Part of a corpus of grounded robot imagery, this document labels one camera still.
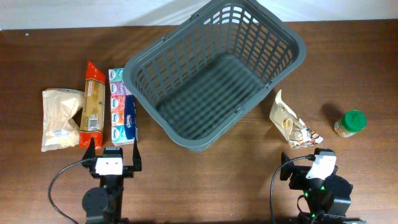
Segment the snack bag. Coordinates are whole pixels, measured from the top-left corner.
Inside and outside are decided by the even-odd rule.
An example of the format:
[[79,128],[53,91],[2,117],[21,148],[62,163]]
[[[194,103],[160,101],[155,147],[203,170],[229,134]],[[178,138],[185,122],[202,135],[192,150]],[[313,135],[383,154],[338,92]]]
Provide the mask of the snack bag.
[[276,94],[269,118],[284,135],[292,149],[313,146],[323,141],[319,134],[305,125],[304,121],[282,101],[282,90]]
[[42,94],[42,152],[79,144],[79,126],[73,116],[83,107],[85,93],[69,89],[47,89]]
[[105,75],[88,62],[85,100],[80,124],[80,148],[88,147],[94,138],[95,149],[101,149],[105,112]]

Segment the white label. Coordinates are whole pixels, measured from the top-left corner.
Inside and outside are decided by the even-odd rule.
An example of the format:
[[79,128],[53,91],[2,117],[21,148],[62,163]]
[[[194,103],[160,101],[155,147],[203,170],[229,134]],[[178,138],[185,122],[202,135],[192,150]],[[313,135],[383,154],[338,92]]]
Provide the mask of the white label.
[[111,84],[111,93],[116,93],[118,90],[118,86],[116,86],[116,84]]
[[69,132],[64,129],[54,130],[50,132],[51,136],[55,138],[65,137],[69,135]]
[[93,114],[88,120],[88,130],[95,131],[98,130],[100,127],[98,126],[98,114]]
[[355,134],[355,133],[346,133],[346,132],[344,132],[343,128],[340,127],[340,122],[339,121],[336,121],[334,129],[335,129],[336,134],[338,134],[339,136],[344,137],[344,138],[351,137],[351,136],[353,136]]
[[88,88],[87,88],[87,96],[91,96],[91,91],[93,89],[93,82],[88,82]]
[[303,136],[303,142],[311,140],[311,135],[305,128],[301,130],[301,134]]
[[119,121],[119,114],[113,113],[112,114],[112,123],[117,123]]
[[116,72],[115,72],[115,71],[111,71],[111,72],[109,73],[109,79],[112,80],[112,79],[114,79],[115,77],[116,77]]
[[112,108],[112,109],[115,109],[115,108],[117,108],[118,106],[119,106],[119,101],[118,101],[118,99],[112,98],[112,100],[111,100],[111,108]]
[[120,131],[117,128],[112,127],[112,140],[117,140],[120,136]]

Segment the clear plastic packaging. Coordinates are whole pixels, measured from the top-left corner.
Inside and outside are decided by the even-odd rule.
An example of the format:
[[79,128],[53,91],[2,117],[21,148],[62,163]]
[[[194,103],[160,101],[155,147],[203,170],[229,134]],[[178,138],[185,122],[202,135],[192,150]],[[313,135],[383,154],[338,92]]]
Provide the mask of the clear plastic packaging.
[[42,152],[79,144],[79,126],[72,119],[83,107],[84,93],[69,89],[43,91]]
[[276,94],[269,115],[292,149],[313,146],[323,141],[315,131],[305,125],[292,109],[282,101],[282,90]]

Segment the pasta package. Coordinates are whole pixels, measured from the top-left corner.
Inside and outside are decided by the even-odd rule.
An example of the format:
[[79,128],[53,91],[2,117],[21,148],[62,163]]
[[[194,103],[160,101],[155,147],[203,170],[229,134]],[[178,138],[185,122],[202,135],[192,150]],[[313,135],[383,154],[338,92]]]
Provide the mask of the pasta package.
[[79,147],[90,145],[94,139],[95,149],[101,149],[103,143],[105,112],[105,75],[88,62],[86,71],[86,88],[81,116]]

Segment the food package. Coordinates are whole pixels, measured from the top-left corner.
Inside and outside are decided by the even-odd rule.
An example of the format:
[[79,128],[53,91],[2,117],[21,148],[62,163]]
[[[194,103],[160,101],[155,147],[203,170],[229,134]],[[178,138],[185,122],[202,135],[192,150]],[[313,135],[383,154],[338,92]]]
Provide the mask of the food package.
[[111,89],[112,143],[115,146],[134,144],[137,140],[134,97],[123,83],[123,68],[109,69]]
[[88,147],[94,138],[95,149],[101,149],[105,112],[105,75],[88,62],[85,100],[80,124],[80,148]]
[[69,89],[48,89],[42,94],[42,152],[79,144],[79,126],[72,118],[83,106],[84,93]]
[[282,90],[279,90],[276,94],[269,118],[284,135],[292,149],[313,146],[323,141],[319,134],[306,126],[294,111],[282,101]]

